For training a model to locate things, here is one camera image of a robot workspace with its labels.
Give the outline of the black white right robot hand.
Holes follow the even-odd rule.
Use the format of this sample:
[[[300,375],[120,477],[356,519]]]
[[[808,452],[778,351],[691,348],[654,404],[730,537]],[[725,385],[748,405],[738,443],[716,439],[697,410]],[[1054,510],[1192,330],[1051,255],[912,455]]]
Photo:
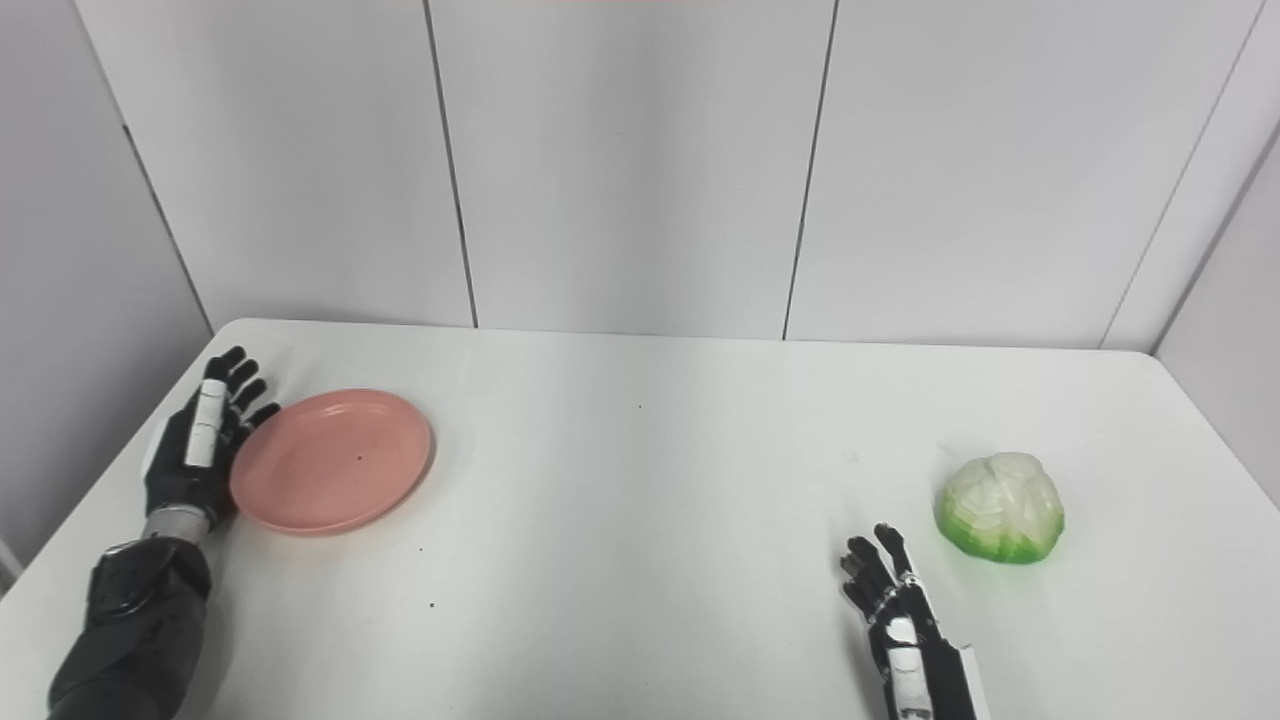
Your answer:
[[[942,633],[901,533],[887,523],[855,536],[840,559],[845,596],[867,624],[891,719],[989,719],[974,650]]]

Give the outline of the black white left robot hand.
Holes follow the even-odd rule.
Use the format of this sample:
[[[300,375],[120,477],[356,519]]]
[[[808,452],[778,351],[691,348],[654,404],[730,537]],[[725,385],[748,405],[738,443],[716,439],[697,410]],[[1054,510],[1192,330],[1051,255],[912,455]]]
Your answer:
[[[232,466],[247,439],[282,410],[270,402],[250,411],[266,391],[260,365],[244,347],[207,361],[196,391],[157,433],[143,474],[147,514],[191,507],[211,528],[236,514]]]

